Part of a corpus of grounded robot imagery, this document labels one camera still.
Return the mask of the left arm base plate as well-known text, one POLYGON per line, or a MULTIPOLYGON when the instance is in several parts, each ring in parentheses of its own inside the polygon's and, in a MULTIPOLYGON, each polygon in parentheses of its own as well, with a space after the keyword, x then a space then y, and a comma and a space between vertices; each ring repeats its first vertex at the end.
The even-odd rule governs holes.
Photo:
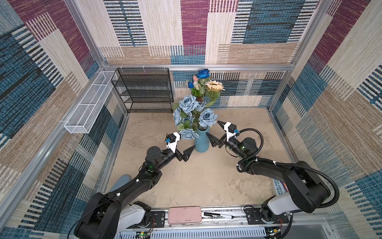
POLYGON ((166 221, 165 211, 151 211, 149 214, 145 214, 142 222, 129 227, 129 229, 151 229, 151 228, 163 228, 166 221))

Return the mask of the cream artificial daisy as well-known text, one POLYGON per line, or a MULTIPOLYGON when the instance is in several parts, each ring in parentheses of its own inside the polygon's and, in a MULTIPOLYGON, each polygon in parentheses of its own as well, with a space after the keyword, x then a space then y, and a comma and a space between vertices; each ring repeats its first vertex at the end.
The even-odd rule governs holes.
POLYGON ((225 88, 221 82, 212 80, 206 82, 205 86, 207 88, 206 96, 210 99, 206 107, 209 108, 217 102, 221 92, 225 91, 225 88))

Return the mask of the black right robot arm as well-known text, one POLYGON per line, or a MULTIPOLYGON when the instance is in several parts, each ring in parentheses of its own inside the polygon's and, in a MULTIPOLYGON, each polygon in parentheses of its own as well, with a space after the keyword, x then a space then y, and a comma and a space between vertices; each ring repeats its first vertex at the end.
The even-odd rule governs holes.
POLYGON ((231 150, 240 160, 239 173, 266 176, 284 183, 287 192, 266 200, 259 210, 262 221, 270 224, 286 213, 312 213, 317 208, 335 205, 340 198, 339 187, 328 175, 309 166, 305 161, 282 163, 259 156, 264 145, 263 135, 254 128, 238 130, 230 122, 217 122, 225 135, 207 137, 213 147, 231 150))

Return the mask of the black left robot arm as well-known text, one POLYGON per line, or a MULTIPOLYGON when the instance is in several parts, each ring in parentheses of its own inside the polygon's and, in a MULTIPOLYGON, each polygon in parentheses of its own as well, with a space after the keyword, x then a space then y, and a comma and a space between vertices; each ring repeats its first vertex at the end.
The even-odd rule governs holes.
POLYGON ((172 151, 150 147, 135 178, 113 191, 96 193, 91 197, 82 217, 74 226, 74 236, 79 239, 113 239, 120 231, 141 223, 143 217, 122 216, 123 209, 158 183, 164 166, 175 158, 188 161, 195 148, 193 145, 180 153, 177 149, 172 151))

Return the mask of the pale blue-white artificial tulip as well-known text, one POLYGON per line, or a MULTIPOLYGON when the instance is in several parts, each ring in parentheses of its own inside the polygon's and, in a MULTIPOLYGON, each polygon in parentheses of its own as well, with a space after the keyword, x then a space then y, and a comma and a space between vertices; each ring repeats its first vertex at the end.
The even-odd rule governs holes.
POLYGON ((201 85, 198 82, 194 82, 194 87, 198 91, 201 89, 201 85))

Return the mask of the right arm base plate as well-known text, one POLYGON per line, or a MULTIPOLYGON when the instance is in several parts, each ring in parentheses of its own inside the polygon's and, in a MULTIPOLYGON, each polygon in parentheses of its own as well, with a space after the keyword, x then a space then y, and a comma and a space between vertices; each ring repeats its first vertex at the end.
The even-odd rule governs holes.
POLYGON ((265 225, 265 224, 288 224, 289 218, 286 213, 280 215, 274 215, 272 212, 255 208, 252 206, 246 206, 243 208, 246 215, 246 219, 249 225, 265 225))

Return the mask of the teal ceramic vase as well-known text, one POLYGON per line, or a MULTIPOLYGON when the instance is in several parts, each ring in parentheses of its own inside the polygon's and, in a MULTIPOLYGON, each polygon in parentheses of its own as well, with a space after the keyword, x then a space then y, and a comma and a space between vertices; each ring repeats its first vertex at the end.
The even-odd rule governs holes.
POLYGON ((195 150, 199 153, 204 153, 209 149, 210 141, 207 136, 207 132, 210 132, 210 127, 203 127, 203 129, 197 129, 198 138, 195 138, 195 150))

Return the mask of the dark blue artificial rose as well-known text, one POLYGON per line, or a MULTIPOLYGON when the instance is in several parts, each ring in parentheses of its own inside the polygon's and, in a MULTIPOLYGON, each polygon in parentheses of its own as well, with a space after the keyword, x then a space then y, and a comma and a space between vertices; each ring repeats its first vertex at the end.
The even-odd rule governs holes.
POLYGON ((201 89, 197 90, 196 97, 203 98, 207 91, 206 83, 210 80, 210 71, 208 69, 200 70, 196 76, 199 78, 198 83, 201 85, 201 89))

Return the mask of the blue rose orange flower bouquet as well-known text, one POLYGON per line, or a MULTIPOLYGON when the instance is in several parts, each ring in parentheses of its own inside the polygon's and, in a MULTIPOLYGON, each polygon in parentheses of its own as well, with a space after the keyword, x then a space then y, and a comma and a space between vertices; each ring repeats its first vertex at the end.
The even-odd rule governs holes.
POLYGON ((193 95, 172 103, 173 119, 181 139, 199 138, 197 130, 205 130, 217 123, 218 115, 205 102, 193 95))

